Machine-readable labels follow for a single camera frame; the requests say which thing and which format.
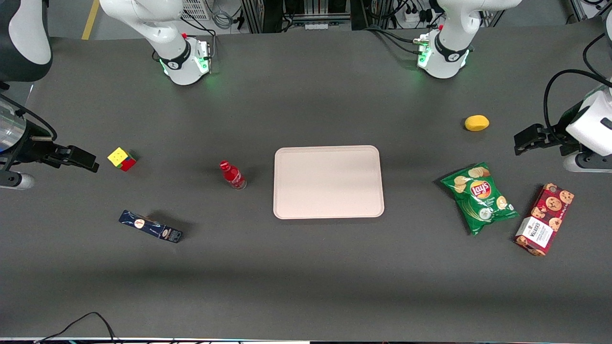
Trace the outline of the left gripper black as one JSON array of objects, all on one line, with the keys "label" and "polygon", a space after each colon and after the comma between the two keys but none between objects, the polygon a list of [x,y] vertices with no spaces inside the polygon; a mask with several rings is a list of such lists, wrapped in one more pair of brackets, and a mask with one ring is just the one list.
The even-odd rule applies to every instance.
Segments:
[{"label": "left gripper black", "polygon": [[536,148],[559,147],[562,157],[576,152],[581,152],[581,144],[570,141],[567,133],[567,124],[558,123],[554,126],[542,126],[532,124],[531,126],[514,135],[514,154],[522,155],[524,152]]}]

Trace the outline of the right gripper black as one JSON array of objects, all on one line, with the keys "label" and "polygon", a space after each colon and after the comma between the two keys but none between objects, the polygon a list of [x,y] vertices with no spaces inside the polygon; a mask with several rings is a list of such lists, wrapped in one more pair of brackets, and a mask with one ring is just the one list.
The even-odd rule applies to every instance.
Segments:
[{"label": "right gripper black", "polygon": [[55,144],[54,141],[34,140],[37,137],[49,137],[50,134],[39,126],[26,126],[24,141],[22,142],[22,163],[43,163],[53,168],[76,166],[96,173],[100,165],[96,156],[77,146],[67,147]]}]

